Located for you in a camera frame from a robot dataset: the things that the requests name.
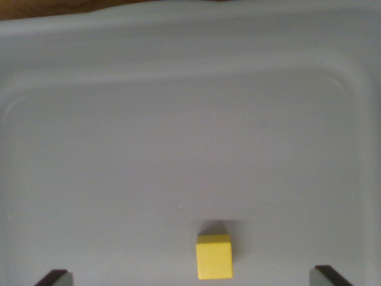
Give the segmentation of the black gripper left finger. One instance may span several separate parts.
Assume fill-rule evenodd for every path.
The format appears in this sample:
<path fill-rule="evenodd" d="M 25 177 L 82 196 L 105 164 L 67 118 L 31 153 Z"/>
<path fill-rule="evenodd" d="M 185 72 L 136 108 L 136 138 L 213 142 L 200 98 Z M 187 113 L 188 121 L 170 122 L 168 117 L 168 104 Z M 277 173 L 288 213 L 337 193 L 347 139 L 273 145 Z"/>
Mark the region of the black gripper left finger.
<path fill-rule="evenodd" d="M 73 286 L 73 274 L 66 269 L 48 272 L 35 286 Z"/>

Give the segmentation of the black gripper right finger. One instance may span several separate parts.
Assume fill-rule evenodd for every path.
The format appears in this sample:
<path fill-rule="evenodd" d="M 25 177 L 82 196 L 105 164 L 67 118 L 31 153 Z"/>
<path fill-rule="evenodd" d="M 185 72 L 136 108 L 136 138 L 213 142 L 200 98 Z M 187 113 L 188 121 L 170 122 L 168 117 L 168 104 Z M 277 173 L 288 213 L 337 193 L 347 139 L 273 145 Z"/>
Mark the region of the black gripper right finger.
<path fill-rule="evenodd" d="M 316 265 L 309 272 L 310 286 L 353 286 L 330 265 Z"/>

